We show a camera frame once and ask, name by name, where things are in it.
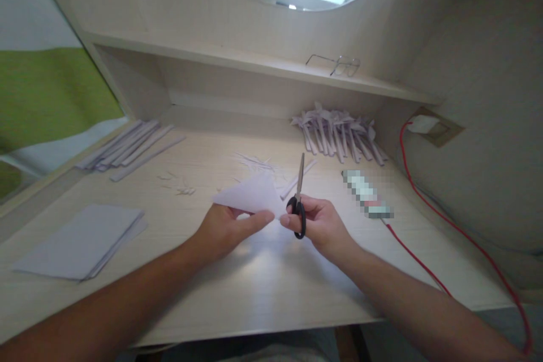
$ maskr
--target wooden desk surface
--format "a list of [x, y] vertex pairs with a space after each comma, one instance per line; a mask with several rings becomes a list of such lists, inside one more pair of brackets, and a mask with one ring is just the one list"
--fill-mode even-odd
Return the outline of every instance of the wooden desk surface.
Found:
[[[180, 134], [187, 139], [118, 183], [109, 180], [111, 170], [85, 176], [2, 244], [0, 342], [184, 242], [198, 228], [218, 188], [235, 184], [233, 177], [249, 176], [234, 152], [263, 160], [271, 157], [270, 162], [281, 168], [275, 181], [282, 187], [296, 175], [304, 151], [301, 132], [286, 120], [173, 106], [162, 121], [178, 126], [164, 141]], [[364, 159], [356, 165], [348, 158], [341, 165], [337, 158], [321, 154], [316, 158], [318, 164], [304, 177], [303, 192], [332, 201], [361, 246], [435, 286], [381, 221], [360, 213], [343, 185], [343, 169], [365, 171], [394, 207], [395, 217], [390, 223], [400, 238], [461, 303], [473, 310], [511, 305], [482, 257], [428, 214], [394, 164], [380, 168]], [[187, 186], [196, 188], [196, 193], [177, 196], [173, 189], [163, 187], [172, 183], [158, 178], [166, 171], [179, 175]], [[121, 248], [96, 278], [84, 283], [10, 271], [15, 260], [91, 203], [142, 208], [149, 227]], [[308, 239], [295, 239], [292, 232], [274, 221], [198, 275], [137, 344], [363, 323], [379, 318], [356, 286], [322, 258]]]

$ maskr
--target hand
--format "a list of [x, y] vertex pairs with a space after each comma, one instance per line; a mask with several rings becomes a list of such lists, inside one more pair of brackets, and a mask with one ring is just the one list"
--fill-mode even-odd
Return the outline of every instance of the hand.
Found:
[[272, 212], [261, 211], [237, 221], [242, 213], [239, 209], [217, 204], [209, 208], [202, 224], [187, 241], [204, 264], [222, 259], [274, 219]]
[[[301, 195], [305, 207], [305, 235], [311, 239], [315, 248], [328, 260], [335, 262], [340, 254], [353, 244], [357, 246], [334, 205], [327, 200], [320, 200]], [[294, 232], [301, 232], [301, 218], [292, 215], [292, 207], [287, 208], [288, 215], [280, 218], [281, 225]]]

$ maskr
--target black scissors handle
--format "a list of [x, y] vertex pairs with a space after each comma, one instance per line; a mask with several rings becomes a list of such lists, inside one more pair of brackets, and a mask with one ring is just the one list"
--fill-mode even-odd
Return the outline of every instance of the black scissors handle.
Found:
[[292, 213], [294, 215], [299, 215], [301, 217], [301, 233], [294, 232], [294, 235], [298, 239], [303, 239], [305, 236], [305, 208], [304, 204], [298, 202], [296, 197], [292, 197], [288, 200], [287, 208], [289, 205], [292, 205]]

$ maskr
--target red cable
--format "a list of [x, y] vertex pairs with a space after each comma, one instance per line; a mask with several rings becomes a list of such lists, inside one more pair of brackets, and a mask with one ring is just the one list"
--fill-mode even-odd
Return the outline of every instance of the red cable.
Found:
[[385, 225], [389, 229], [390, 233], [392, 233], [392, 236], [396, 238], [396, 240], [399, 242], [400, 245], [402, 245], [402, 247], [407, 251], [407, 253], [409, 253], [411, 257], [414, 258], [424, 270], [426, 270], [426, 272], [443, 288], [443, 290], [445, 291], [445, 293], [449, 295], [449, 297], [452, 297], [453, 295], [450, 293], [449, 290], [447, 290], [447, 287], [445, 287], [445, 285], [441, 282], [441, 280], [439, 280], [437, 276], [434, 273], [432, 273], [432, 271], [428, 269], [428, 267], [426, 267], [426, 265], [418, 257], [416, 257], [415, 254], [411, 252], [407, 246], [403, 244], [403, 242], [400, 240], [396, 232], [394, 232], [394, 230], [392, 229], [392, 226], [390, 226], [388, 223], [385, 223]]
[[[528, 321], [528, 316], [526, 315], [526, 311], [524, 310], [524, 307], [522, 306], [522, 304], [520, 303], [520, 299], [519, 297], [517, 296], [517, 294], [515, 293], [515, 291], [513, 290], [513, 288], [510, 286], [510, 284], [507, 282], [505, 276], [503, 275], [503, 273], [500, 271], [498, 265], [496, 264], [496, 262], [490, 257], [490, 255], [486, 252], [486, 250], [484, 250], [481, 246], [479, 246], [479, 244], [474, 241], [471, 236], [469, 236], [468, 234], [466, 234], [462, 229], [460, 229], [457, 225], [455, 225], [454, 222], [451, 222], [449, 221], [445, 216], [443, 216], [436, 208], [434, 208], [432, 206], [431, 203], [429, 203], [426, 198], [424, 196], [422, 196], [422, 194], [419, 192], [419, 190], [417, 189], [417, 187], [415, 186], [415, 183], [413, 182], [413, 179], [411, 178], [411, 173], [409, 172], [409, 168], [407, 167], [407, 159], [406, 159], [406, 149], [403, 145], [403, 135], [406, 131], [406, 127], [409, 125], [409, 124], [412, 124], [412, 122], [406, 122], [403, 126], [402, 126], [402, 130], [400, 132], [400, 146], [402, 147], [402, 157], [403, 157], [403, 164], [406, 168], [406, 174], [407, 174], [407, 178], [409, 179], [409, 182], [411, 183], [411, 187], [413, 188], [413, 190], [417, 193], [417, 195], [419, 196], [419, 198], [422, 199], [422, 201], [427, 204], [427, 206], [429, 206], [431, 208], [432, 211], [434, 211], [435, 213], [437, 213], [445, 222], [447, 222], [449, 225], [451, 225], [454, 229], [456, 229], [458, 232], [460, 232], [466, 239], [468, 239], [477, 249], [479, 249], [479, 251], [486, 257], [486, 259], [490, 262], [490, 264], [492, 265], [492, 267], [494, 268], [494, 270], [496, 271], [496, 273], [498, 274], [500, 280], [502, 281], [503, 285], [505, 286], [505, 288], [507, 289], [507, 291], [509, 292], [509, 294], [511, 295], [512, 299], [513, 299], [513, 302], [515, 303], [516, 307], [519, 309], [519, 313], [520, 313], [520, 316], [522, 317], [522, 321], [523, 321], [523, 324], [524, 324], [524, 332], [526, 334], [526, 342], [524, 344], [524, 350], [523, 350], [523, 353], [525, 355], [529, 355], [531, 352], [532, 352], [532, 330], [530, 328], [530, 323]], [[389, 230], [394, 234], [395, 236], [395, 233], [392, 231], [392, 228], [390, 228], [389, 225], [387, 225], [387, 227], [389, 228]], [[411, 254], [411, 256], [415, 257], [415, 255], [413, 255], [411, 253], [411, 251], [409, 249], [407, 249], [407, 247], [405, 247], [405, 245], [403, 245], [402, 243], [402, 246]], [[419, 262], [419, 264], [421, 266], [424, 267], [424, 269], [429, 272], [431, 275], [432, 275], [432, 272], [429, 271], [423, 264], [422, 262]]]

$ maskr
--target scissors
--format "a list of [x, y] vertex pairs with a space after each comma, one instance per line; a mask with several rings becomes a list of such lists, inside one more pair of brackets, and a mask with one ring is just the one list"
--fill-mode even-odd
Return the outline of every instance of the scissors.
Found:
[[305, 153], [301, 154], [301, 163], [300, 163], [300, 173], [298, 174], [298, 187], [296, 189], [296, 194], [288, 200], [287, 208], [289, 205], [292, 205], [292, 213], [294, 215], [299, 215], [301, 218], [301, 233], [294, 232], [294, 235], [298, 239], [303, 239], [305, 236], [305, 208], [304, 204], [301, 203], [300, 192], [301, 192], [301, 182], [304, 179], [304, 159]]

